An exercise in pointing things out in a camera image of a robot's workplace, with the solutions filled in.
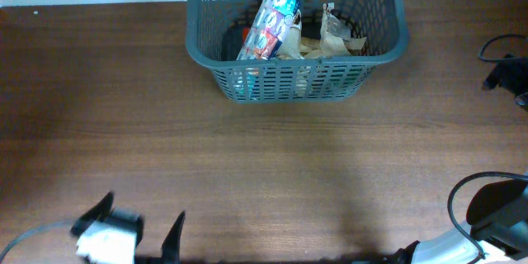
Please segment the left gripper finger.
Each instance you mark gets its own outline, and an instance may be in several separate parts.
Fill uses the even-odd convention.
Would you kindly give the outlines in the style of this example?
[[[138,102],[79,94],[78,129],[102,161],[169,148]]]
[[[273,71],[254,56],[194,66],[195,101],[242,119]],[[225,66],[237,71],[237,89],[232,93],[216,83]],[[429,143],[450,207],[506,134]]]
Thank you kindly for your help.
[[[163,264],[179,264],[181,262],[180,245],[185,218],[186,212],[182,211],[162,244],[161,259]]]
[[[111,212],[113,200],[114,193],[110,191],[95,206],[74,221],[70,234],[81,235],[93,222],[104,220]]]

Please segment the grey plastic shopping basket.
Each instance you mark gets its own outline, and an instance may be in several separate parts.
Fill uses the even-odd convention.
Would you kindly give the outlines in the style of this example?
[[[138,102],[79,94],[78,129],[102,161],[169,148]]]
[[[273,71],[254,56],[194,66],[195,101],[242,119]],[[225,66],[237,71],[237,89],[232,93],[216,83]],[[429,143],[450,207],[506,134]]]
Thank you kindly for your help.
[[[262,0],[187,0],[186,49],[209,69],[224,94],[239,103],[273,101],[337,101],[353,95],[375,67],[399,58],[408,46],[403,0],[298,0],[302,34],[319,38],[323,4],[334,3],[333,15],[351,29],[354,38],[366,38],[358,55],[317,59],[236,60],[243,45],[243,31],[251,26]],[[344,92],[330,87],[332,70],[339,66],[362,67],[360,77]],[[309,67],[308,91],[295,96],[299,66]],[[233,72],[245,68],[275,68],[271,86],[258,96],[239,97],[233,88]]]

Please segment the green lid spice jar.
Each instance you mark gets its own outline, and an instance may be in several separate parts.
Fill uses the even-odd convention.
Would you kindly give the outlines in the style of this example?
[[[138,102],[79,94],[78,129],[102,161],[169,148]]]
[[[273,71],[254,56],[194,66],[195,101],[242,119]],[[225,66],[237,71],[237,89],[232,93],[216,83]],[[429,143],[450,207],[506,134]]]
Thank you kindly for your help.
[[[346,91],[360,77],[362,67],[339,66],[332,70],[330,87],[334,92]]]

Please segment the brown clear snack bag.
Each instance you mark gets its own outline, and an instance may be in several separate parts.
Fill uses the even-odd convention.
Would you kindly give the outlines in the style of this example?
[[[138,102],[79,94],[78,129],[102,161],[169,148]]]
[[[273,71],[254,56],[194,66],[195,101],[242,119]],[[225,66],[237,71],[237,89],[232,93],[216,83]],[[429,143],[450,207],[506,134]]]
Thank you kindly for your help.
[[[323,56],[348,56],[359,54],[366,43],[366,38],[353,38],[351,29],[332,14],[333,2],[323,4],[323,16],[319,42]]]

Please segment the red spaghetti package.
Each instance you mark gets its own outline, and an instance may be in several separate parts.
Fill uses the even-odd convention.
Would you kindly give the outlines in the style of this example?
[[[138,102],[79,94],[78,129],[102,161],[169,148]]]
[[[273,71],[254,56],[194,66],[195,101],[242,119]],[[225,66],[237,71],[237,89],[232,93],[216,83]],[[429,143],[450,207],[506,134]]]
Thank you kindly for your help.
[[[274,36],[269,31],[247,28],[243,31],[243,47],[238,53],[237,60],[243,59],[278,59],[278,49],[284,40]]]

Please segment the Kleenex tissue multipack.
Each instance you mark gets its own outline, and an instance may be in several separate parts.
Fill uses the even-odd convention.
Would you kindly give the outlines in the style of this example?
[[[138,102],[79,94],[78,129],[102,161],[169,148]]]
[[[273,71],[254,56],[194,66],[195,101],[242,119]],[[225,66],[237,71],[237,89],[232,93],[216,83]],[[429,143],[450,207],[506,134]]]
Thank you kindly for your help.
[[[297,12],[300,12],[298,0],[262,0],[249,29],[269,31],[284,40]],[[275,68],[255,67],[245,68],[244,73],[233,72],[234,91],[239,97],[248,95],[251,99],[255,99],[261,87],[271,86],[271,75],[276,73]]]

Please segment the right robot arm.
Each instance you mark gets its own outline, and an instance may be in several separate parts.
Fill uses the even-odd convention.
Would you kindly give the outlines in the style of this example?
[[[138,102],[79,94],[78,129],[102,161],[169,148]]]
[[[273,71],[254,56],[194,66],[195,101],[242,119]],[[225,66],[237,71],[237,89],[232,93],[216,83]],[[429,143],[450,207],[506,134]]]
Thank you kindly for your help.
[[[497,178],[483,186],[469,203],[466,219],[459,222],[453,210],[457,192],[482,178]],[[425,242],[416,241],[384,263],[490,263],[527,257],[527,175],[511,172],[477,172],[460,180],[447,199],[454,228]]]

